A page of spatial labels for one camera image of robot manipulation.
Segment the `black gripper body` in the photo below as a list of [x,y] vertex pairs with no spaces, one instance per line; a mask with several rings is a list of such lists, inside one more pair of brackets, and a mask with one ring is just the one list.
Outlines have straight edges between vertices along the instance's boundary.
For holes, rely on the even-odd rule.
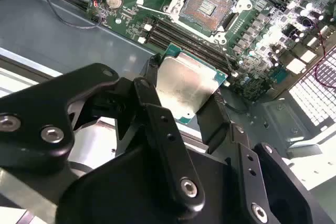
[[[246,223],[230,186],[229,167],[189,150],[205,206],[189,223]],[[62,196],[56,223],[181,223],[165,179],[140,145],[75,181]]]

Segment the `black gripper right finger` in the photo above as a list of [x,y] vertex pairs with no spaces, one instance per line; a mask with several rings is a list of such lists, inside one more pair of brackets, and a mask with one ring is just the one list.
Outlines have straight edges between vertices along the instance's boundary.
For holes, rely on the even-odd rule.
[[214,93],[196,114],[202,142],[213,154],[224,145],[225,223],[327,223],[327,213],[267,143],[250,147]]

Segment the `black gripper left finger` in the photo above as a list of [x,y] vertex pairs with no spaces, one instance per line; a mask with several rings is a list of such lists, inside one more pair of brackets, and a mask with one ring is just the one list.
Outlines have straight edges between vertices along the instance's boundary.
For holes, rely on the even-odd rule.
[[178,217],[195,217],[203,209],[201,180],[154,85],[121,78],[101,63],[1,98],[1,194],[37,217],[56,217],[66,190],[84,177],[68,162],[75,131],[98,116],[117,121],[125,144],[117,157],[140,145],[149,150]]

